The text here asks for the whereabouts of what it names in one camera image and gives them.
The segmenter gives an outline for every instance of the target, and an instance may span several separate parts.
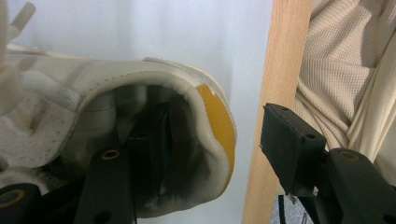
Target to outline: screw hole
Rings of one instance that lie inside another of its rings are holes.
[[[310,139],[316,138],[312,133],[306,134],[305,137],[310,138]]]
[[[348,152],[348,151],[342,150],[342,151],[339,152],[339,154],[341,156],[351,160],[351,161],[359,161],[360,160],[359,156],[357,156],[357,155],[355,155],[355,154],[353,154],[351,152]]]
[[[109,211],[102,211],[93,218],[93,222],[97,224],[107,223],[111,219],[111,213]]]
[[[116,159],[120,155],[120,152],[116,149],[110,149],[102,153],[102,160],[109,161]]]
[[[25,195],[23,189],[13,189],[0,195],[0,208],[8,207],[19,202]]]

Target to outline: black metal mount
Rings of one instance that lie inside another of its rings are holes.
[[[135,199],[159,194],[171,156],[170,106],[149,107],[122,146],[104,148],[84,178],[41,195],[33,184],[0,189],[0,224],[136,223]]]
[[[396,191],[365,156],[327,152],[326,139],[291,110],[273,104],[264,110],[262,152],[315,223],[396,223]]]

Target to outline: white backdrop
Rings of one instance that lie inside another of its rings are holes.
[[[230,186],[213,202],[138,223],[241,223],[272,1],[31,2],[37,11],[14,43],[98,59],[190,63],[219,81],[238,131]],[[24,3],[8,0],[9,17]]]

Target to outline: white sneaker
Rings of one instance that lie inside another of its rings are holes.
[[[16,171],[37,170],[57,158],[64,173],[54,171],[55,177],[84,175],[96,150],[124,141],[136,115],[160,102],[172,108],[173,155],[161,194],[137,204],[138,216],[189,209],[227,188],[236,133],[221,88],[210,75],[156,59],[111,62],[40,54],[9,53],[0,74],[5,170],[0,188],[10,184],[7,174],[13,171],[13,182],[34,179],[42,193],[50,190],[46,178]]]

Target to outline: wooden plank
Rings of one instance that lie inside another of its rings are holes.
[[[312,0],[274,0],[242,223],[268,223],[277,177],[259,147],[267,102],[292,107]]]

